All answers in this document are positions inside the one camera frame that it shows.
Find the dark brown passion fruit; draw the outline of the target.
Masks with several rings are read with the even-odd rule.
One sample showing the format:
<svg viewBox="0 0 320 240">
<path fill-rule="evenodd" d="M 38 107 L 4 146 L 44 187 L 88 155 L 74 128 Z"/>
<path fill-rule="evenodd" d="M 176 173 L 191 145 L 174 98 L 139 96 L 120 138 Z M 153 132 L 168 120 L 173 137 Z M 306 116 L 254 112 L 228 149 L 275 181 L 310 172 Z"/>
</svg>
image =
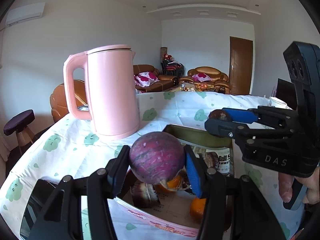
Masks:
<svg viewBox="0 0 320 240">
<path fill-rule="evenodd" d="M 222 109 L 213 110 L 212 112 L 210 112 L 208 118 L 222 121 L 232 121 L 231 116 Z"/>
</svg>

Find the orange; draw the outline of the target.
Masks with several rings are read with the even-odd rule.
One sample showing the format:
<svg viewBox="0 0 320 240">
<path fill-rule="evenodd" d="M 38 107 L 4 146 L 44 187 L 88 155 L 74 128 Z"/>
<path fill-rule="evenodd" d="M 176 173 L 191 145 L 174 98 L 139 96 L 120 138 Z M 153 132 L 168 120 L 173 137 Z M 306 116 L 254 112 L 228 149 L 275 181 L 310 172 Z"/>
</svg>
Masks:
<svg viewBox="0 0 320 240">
<path fill-rule="evenodd" d="M 200 224 L 204 214 L 206 198 L 194 198 L 189 207 L 189 213 L 194 222 Z"/>
<path fill-rule="evenodd" d="M 182 188 L 182 184 L 183 184 L 183 178 L 179 174 L 172 180 L 168 181 L 166 186 L 169 191 L 180 191 L 180 189 Z"/>
</svg>

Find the purple round radish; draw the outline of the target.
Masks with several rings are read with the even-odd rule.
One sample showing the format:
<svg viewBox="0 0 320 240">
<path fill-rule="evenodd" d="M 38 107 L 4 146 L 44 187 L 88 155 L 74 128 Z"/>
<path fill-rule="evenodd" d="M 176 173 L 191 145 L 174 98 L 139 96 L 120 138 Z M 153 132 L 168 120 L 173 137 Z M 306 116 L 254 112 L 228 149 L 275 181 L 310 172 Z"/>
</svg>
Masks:
<svg viewBox="0 0 320 240">
<path fill-rule="evenodd" d="M 184 149 L 179 140 L 167 132 L 150 132 L 137 139 L 129 152 L 133 174 L 151 185 L 174 179 L 184 167 Z"/>
</svg>

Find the coffee table with fruits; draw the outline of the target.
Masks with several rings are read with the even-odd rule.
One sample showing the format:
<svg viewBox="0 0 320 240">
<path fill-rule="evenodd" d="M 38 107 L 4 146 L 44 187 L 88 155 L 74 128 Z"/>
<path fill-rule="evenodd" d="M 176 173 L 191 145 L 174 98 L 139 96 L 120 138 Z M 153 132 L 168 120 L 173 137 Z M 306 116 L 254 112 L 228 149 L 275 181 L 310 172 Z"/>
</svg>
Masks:
<svg viewBox="0 0 320 240">
<path fill-rule="evenodd" d="M 194 84 L 183 83 L 168 90 L 169 92 L 214 92 L 215 88 L 195 86 Z"/>
</svg>

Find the white cartoon mug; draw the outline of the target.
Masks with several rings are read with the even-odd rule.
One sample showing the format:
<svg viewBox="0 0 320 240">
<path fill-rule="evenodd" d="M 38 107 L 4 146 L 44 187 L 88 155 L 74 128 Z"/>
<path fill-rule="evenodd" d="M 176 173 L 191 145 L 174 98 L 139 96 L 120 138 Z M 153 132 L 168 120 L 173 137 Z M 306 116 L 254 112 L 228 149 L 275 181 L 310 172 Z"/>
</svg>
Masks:
<svg viewBox="0 0 320 240">
<path fill-rule="evenodd" d="M 280 100 L 276 97 L 269 97 L 269 106 L 270 107 L 276 107 L 276 108 L 283 108 L 287 109 L 287 103 L 283 100 Z"/>
</svg>

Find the black smartphone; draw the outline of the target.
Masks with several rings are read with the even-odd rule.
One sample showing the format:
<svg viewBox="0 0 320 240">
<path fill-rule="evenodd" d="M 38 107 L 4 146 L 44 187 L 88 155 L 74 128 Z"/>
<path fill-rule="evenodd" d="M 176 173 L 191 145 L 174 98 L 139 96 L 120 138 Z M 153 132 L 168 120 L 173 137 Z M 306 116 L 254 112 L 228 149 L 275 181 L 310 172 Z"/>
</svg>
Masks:
<svg viewBox="0 0 320 240">
<path fill-rule="evenodd" d="M 38 215 L 56 186 L 57 184 L 43 179 L 39 179 L 36 182 L 29 197 L 21 222 L 20 236 L 22 239 L 28 239 Z"/>
</svg>

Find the black television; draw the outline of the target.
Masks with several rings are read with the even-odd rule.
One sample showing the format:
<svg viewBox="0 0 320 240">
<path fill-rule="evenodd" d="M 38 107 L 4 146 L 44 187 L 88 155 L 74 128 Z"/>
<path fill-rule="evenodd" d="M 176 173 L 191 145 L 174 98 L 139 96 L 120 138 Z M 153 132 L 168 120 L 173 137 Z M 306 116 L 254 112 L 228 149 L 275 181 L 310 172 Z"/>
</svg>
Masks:
<svg viewBox="0 0 320 240">
<path fill-rule="evenodd" d="M 293 83 L 283 79 L 278 79 L 276 98 L 285 102 L 291 109 L 296 110 L 297 97 L 295 86 Z"/>
</svg>

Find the brown wooden door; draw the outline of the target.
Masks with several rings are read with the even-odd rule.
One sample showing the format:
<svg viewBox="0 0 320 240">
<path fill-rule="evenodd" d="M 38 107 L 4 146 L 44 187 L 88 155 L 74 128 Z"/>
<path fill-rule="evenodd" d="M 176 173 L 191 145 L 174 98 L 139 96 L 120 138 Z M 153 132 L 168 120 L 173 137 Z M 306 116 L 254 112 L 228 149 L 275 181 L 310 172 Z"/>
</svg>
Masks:
<svg viewBox="0 0 320 240">
<path fill-rule="evenodd" d="M 229 84 L 234 95 L 248 95 L 253 71 L 253 41 L 230 37 Z"/>
</svg>

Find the printed paper in tin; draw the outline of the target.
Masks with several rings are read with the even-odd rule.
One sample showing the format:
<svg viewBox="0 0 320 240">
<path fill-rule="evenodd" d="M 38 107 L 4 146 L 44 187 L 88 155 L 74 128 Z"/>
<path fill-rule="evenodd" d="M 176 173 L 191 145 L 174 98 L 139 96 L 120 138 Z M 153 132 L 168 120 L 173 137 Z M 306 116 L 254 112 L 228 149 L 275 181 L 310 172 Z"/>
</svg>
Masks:
<svg viewBox="0 0 320 240">
<path fill-rule="evenodd" d="M 187 237 L 196 237 L 200 224 L 194 222 L 189 213 L 190 204 L 196 196 L 191 189 L 186 188 L 188 180 L 185 170 L 180 175 L 183 178 L 180 191 L 169 191 L 162 185 L 154 185 L 160 204 L 148 209 L 139 209 L 133 204 L 130 188 L 140 181 L 129 171 L 123 191 L 116 202 L 124 208 L 125 212 L 142 219 L 151 226 Z"/>
</svg>

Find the pink metal tin box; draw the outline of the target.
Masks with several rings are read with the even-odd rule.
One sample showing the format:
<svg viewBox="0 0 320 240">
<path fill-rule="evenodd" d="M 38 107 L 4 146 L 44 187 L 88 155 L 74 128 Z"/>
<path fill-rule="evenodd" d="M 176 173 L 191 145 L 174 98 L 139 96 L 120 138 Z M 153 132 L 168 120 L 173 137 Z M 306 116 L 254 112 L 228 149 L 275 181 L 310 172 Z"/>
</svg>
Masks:
<svg viewBox="0 0 320 240">
<path fill-rule="evenodd" d="M 163 131 L 175 136 L 181 145 L 190 145 L 196 157 L 216 153 L 218 171 L 224 175 L 230 173 L 229 162 L 233 152 L 231 139 L 215 137 L 201 129 L 177 125 L 167 125 Z M 140 181 L 129 171 L 121 193 L 115 199 L 124 212 L 145 224 L 176 235 L 191 238 L 197 236 L 205 202 L 198 200 L 192 190 L 187 188 L 189 182 L 185 170 L 168 183 L 169 189 L 162 185 L 142 185 L 142 189 L 150 191 L 147 194 L 136 191 L 138 184 Z"/>
</svg>

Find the white tablecloth green clouds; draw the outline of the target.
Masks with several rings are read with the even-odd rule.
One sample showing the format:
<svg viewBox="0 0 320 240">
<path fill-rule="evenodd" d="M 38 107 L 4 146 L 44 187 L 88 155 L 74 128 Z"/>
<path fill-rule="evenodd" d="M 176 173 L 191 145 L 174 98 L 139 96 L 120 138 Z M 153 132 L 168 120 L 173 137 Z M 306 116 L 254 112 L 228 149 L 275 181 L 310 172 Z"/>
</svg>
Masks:
<svg viewBox="0 0 320 240">
<path fill-rule="evenodd" d="M 59 183 L 65 175 L 86 177 L 117 157 L 121 146 L 132 145 L 139 136 L 162 131 L 168 124 L 204 129 L 214 109 L 249 109 L 267 106 L 269 100 L 258 96 L 232 96 L 214 92 L 158 92 L 137 95 L 140 130 L 121 140 L 96 134 L 93 122 L 78 120 L 71 114 L 54 124 L 20 158 L 1 187 L 1 215 L 12 233 L 20 237 L 24 211 L 31 192 L 40 178 Z M 304 205 L 297 211 L 286 210 L 278 193 L 278 174 L 245 164 L 240 149 L 233 145 L 235 177 L 249 175 L 272 208 L 286 239 L 298 230 Z M 120 239 L 192 239 L 147 225 L 142 219 L 121 210 L 109 200 L 112 219 Z"/>
</svg>

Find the brown leather long sofa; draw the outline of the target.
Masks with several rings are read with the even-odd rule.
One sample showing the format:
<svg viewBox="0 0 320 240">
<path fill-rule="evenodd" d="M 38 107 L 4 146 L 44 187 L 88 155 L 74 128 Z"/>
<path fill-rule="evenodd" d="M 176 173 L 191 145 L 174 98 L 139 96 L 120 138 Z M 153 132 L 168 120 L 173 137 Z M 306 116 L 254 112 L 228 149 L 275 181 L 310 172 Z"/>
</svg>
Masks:
<svg viewBox="0 0 320 240">
<path fill-rule="evenodd" d="M 149 64 L 135 64 L 133 72 L 136 90 L 142 93 L 162 92 L 178 85 L 176 76 L 162 75 Z"/>
</svg>

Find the stacked dark chairs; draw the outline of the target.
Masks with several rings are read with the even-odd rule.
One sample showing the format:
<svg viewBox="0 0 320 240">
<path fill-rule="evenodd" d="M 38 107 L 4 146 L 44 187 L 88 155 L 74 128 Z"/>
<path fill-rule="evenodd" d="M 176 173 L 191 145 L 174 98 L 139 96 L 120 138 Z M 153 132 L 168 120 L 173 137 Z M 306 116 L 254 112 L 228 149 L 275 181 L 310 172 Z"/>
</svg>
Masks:
<svg viewBox="0 0 320 240">
<path fill-rule="evenodd" d="M 161 66 L 164 75 L 176 76 L 178 78 L 184 76 L 184 65 L 179 62 L 163 59 Z"/>
</svg>

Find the pink floral cushion on sofa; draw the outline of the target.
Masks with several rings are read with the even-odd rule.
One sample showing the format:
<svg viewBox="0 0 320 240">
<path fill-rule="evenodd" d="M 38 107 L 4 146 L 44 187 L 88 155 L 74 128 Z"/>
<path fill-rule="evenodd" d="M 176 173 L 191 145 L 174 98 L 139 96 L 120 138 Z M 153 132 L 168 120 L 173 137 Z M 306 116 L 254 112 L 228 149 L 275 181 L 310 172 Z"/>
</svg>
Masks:
<svg viewBox="0 0 320 240">
<path fill-rule="evenodd" d="M 142 72 L 134 77 L 135 85 L 139 87 L 149 87 L 156 82 L 159 82 L 158 77 L 152 72 Z"/>
</svg>

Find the dark round stool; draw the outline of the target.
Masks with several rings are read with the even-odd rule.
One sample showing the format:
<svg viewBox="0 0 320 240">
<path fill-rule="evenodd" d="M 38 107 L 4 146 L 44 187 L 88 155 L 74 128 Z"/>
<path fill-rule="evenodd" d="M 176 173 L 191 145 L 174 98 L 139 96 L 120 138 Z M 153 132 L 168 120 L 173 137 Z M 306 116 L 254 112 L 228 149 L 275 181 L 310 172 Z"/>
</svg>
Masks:
<svg viewBox="0 0 320 240">
<path fill-rule="evenodd" d="M 29 109 L 12 117 L 3 128 L 3 132 L 6 136 L 12 135 L 12 133 L 16 134 L 21 155 L 26 152 L 28 146 L 35 142 L 35 134 L 28 126 L 34 120 L 34 111 Z"/>
</svg>

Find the brown leather chair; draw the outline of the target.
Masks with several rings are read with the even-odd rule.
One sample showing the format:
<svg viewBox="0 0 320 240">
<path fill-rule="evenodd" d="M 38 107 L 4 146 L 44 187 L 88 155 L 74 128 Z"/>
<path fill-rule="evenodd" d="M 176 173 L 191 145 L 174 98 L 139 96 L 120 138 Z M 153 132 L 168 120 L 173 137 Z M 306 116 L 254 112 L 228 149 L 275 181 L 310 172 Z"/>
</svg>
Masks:
<svg viewBox="0 0 320 240">
<path fill-rule="evenodd" d="M 83 80 L 74 80 L 76 106 L 87 105 L 85 82 Z M 50 95 L 50 106 L 53 121 L 56 123 L 69 113 L 65 95 L 65 85 L 62 83 L 58 85 L 53 93 Z"/>
</svg>

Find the pink electric kettle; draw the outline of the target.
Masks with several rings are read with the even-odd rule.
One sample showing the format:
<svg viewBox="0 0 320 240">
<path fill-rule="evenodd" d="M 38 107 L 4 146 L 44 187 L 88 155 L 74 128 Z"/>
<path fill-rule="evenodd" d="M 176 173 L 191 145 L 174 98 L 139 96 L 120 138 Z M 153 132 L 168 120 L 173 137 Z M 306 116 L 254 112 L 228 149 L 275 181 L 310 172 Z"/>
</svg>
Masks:
<svg viewBox="0 0 320 240">
<path fill-rule="evenodd" d="M 123 139 L 140 123 L 133 72 L 135 52 L 125 44 L 109 45 L 70 55 L 63 65 L 69 113 L 91 120 L 97 135 Z M 73 73 L 85 73 L 87 111 L 76 106 Z"/>
</svg>

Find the white air conditioner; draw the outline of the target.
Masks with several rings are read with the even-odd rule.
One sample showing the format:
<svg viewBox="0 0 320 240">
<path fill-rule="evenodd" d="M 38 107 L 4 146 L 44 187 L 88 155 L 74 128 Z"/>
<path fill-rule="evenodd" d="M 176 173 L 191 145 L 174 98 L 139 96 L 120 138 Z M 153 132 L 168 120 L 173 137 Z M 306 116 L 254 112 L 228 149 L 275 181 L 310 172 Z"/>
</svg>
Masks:
<svg viewBox="0 0 320 240">
<path fill-rule="evenodd" d="M 45 2 L 41 2 L 10 10 L 5 21 L 5 26 L 10 27 L 18 23 L 41 18 L 44 12 L 45 5 Z"/>
</svg>

